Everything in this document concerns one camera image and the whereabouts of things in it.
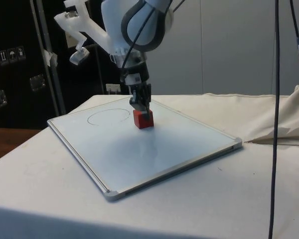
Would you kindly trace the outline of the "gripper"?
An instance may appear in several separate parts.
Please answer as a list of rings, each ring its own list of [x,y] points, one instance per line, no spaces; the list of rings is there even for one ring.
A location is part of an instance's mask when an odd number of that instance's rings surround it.
[[[149,79],[146,55],[130,55],[125,66],[125,55],[116,56],[116,65],[120,69],[120,81],[130,86],[130,105],[136,111],[142,111],[146,120],[150,119],[151,84],[143,83]]]

